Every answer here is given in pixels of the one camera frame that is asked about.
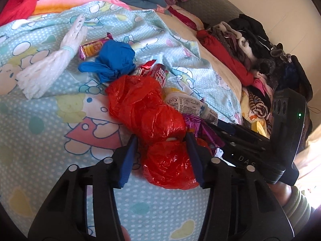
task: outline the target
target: red cloth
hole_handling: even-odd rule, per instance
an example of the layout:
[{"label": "red cloth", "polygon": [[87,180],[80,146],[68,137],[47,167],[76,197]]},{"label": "red cloth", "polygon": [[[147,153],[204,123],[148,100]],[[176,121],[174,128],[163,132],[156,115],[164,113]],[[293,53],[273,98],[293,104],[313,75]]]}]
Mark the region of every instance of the red cloth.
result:
[{"label": "red cloth", "polygon": [[253,83],[253,74],[248,72],[242,63],[231,57],[219,40],[205,30],[197,31],[196,37],[211,54],[234,73],[243,86]]},{"label": "red cloth", "polygon": [[194,23],[190,18],[186,17],[185,15],[182,15],[181,13],[179,13],[178,11],[176,11],[173,7],[169,7],[168,11],[176,16],[182,23],[184,23],[185,25],[187,25],[188,27],[190,27],[191,29],[197,31],[197,26],[196,23]]},{"label": "red cloth", "polygon": [[37,0],[9,0],[0,14],[0,26],[17,19],[27,19],[36,4]]}]

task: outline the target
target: polka dot bedsheet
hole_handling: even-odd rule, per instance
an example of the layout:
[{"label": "polka dot bedsheet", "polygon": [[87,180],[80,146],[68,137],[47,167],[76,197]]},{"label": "polka dot bedsheet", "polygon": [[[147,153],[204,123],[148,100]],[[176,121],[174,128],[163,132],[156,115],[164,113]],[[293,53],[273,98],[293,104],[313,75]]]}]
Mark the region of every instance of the polka dot bedsheet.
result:
[{"label": "polka dot bedsheet", "polygon": [[[167,87],[206,96],[220,119],[238,123],[240,104],[196,42],[171,31],[153,10],[129,11],[91,2],[59,14],[33,16],[0,27],[0,202],[27,235],[59,177],[71,164],[91,166],[127,143],[130,132],[109,116],[105,85],[80,73],[75,57],[40,99],[27,100],[16,74],[59,49],[78,15],[88,40],[112,33],[131,45],[136,65],[157,59],[168,68]],[[115,190],[121,224],[136,240],[197,240],[209,191],[168,190],[140,174],[139,157],[128,183]],[[94,235],[92,193],[87,193],[88,231]]]}]

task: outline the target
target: beige wall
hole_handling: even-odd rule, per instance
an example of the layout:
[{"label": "beige wall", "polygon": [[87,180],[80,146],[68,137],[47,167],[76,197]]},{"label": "beige wall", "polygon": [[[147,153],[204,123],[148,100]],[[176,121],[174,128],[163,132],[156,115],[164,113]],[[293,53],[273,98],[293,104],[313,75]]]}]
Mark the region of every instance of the beige wall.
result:
[{"label": "beige wall", "polygon": [[[272,43],[281,42],[285,52],[298,57],[315,95],[309,106],[321,109],[321,16],[312,1],[229,1],[260,21]],[[314,127],[321,123],[321,114],[311,117]]]}]

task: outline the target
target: red plastic bag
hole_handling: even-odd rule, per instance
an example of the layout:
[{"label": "red plastic bag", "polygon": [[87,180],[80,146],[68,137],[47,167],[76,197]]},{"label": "red plastic bag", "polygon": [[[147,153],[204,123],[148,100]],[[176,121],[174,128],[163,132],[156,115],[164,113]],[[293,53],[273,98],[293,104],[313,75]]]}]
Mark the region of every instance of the red plastic bag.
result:
[{"label": "red plastic bag", "polygon": [[153,185],[183,190],[198,186],[185,142],[172,140],[155,143],[148,148],[142,165],[144,177]]},{"label": "red plastic bag", "polygon": [[110,115],[145,143],[185,137],[182,114],[163,102],[161,86],[154,78],[124,75],[112,82],[106,93]]}]

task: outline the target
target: pink blanket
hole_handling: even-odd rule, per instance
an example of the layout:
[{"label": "pink blanket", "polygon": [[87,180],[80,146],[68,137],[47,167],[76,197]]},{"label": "pink blanket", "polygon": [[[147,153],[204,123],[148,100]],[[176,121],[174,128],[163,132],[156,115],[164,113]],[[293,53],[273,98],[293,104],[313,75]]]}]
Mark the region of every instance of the pink blanket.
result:
[{"label": "pink blanket", "polygon": [[83,5],[92,1],[103,1],[97,4],[95,10],[109,10],[113,7],[121,6],[130,10],[129,6],[120,0],[39,0],[32,15],[60,13],[73,7]]}]

